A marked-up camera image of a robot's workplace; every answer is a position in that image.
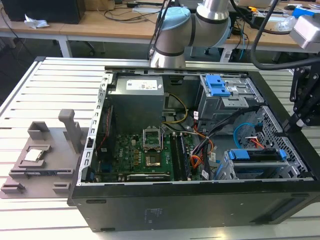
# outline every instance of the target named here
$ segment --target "white cable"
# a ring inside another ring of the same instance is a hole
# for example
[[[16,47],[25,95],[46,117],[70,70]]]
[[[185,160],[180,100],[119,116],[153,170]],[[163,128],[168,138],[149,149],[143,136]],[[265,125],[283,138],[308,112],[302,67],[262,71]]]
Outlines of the white cable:
[[[176,130],[173,130],[171,127],[167,126],[167,125],[165,125],[165,126],[166,126],[168,129],[170,129],[172,132],[198,135],[198,133],[195,133],[195,132],[190,132],[190,131],[176,131]]]

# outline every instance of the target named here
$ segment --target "metal grid table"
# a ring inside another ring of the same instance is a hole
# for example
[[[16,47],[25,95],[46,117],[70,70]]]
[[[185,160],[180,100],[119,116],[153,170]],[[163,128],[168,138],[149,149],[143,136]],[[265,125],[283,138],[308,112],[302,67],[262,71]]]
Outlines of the metal grid table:
[[[88,127],[104,66],[147,66],[145,60],[53,58],[35,61],[0,107],[0,185],[14,166],[29,137],[32,121],[48,127],[63,127],[62,108],[74,109],[75,121]],[[187,67],[216,70],[257,69],[246,63],[187,62]],[[260,71],[276,96],[290,112],[292,73]],[[303,130],[320,153],[320,128]],[[66,199],[0,199],[0,239],[320,239],[320,203],[315,203],[279,225],[218,227],[155,231],[93,233],[75,207]]]

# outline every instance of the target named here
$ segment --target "small metal plate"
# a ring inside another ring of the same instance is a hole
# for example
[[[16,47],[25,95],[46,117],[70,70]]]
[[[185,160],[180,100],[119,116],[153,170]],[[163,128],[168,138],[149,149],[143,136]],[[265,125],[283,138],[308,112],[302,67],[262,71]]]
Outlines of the small metal plate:
[[[248,108],[249,105],[243,97],[222,97],[225,108]]]

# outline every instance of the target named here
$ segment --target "green circuit board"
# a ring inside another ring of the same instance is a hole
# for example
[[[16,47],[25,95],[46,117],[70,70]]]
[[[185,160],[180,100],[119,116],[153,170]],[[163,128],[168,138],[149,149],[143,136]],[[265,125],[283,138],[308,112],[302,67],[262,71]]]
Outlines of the green circuit board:
[[[157,144],[158,136],[149,136],[149,144]],[[183,136],[187,153],[193,150],[194,143],[190,134]],[[104,176],[104,181],[115,181],[116,173],[125,174],[165,174],[170,175],[170,180],[174,180],[173,163],[171,156],[170,135],[164,134],[161,137],[161,151],[144,150],[142,134],[117,135],[114,149],[114,161],[106,163],[101,161],[101,169],[111,170],[111,174]]]

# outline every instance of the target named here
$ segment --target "desktop computer case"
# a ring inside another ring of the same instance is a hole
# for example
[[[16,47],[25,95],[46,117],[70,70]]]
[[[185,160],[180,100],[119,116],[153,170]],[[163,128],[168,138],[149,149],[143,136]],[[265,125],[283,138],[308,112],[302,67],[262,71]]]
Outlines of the desktop computer case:
[[[281,125],[288,112],[258,72],[247,73]],[[318,153],[301,131],[287,137],[315,180],[75,185],[70,198],[93,232],[279,224],[320,202]]]
[[[85,14],[84,0],[2,0],[11,21],[24,21],[25,15],[50,23],[78,24]]]

